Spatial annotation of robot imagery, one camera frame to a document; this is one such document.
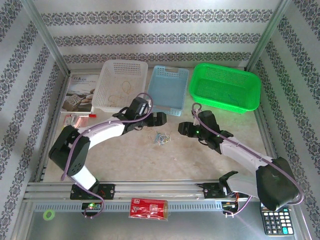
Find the green tape roll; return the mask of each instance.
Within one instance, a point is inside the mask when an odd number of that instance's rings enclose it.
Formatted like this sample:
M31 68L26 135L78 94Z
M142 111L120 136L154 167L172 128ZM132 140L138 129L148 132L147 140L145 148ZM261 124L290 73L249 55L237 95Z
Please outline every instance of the green tape roll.
M43 219L46 221L51 221L52 219L55 218L55 216L56 216L56 213L52 209L48 209L43 213Z

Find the book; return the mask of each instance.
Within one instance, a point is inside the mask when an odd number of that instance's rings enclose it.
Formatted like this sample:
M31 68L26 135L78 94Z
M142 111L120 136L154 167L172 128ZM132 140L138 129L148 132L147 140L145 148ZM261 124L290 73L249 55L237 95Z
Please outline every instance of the book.
M94 97L99 74L74 74L71 76L61 112L91 114L94 111Z

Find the calculator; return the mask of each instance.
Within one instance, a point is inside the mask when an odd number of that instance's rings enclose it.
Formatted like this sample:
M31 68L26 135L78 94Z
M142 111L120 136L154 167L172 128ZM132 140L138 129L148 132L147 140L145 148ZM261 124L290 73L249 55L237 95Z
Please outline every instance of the calculator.
M292 236L295 234L288 206L271 211L262 203L260 207L264 232L270 237Z

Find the red package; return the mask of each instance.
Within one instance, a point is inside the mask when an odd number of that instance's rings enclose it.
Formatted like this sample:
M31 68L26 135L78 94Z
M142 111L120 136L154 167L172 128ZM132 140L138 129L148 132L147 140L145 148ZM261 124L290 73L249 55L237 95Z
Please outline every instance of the red package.
M129 218L168 220L168 201L132 198Z

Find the green plastic basket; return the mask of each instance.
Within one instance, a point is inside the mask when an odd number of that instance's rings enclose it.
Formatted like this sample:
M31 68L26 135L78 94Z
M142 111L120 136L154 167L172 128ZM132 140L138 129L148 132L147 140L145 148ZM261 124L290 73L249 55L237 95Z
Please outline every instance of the green plastic basket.
M251 72L201 63L194 68L189 91L197 103L243 114L259 106L261 82Z

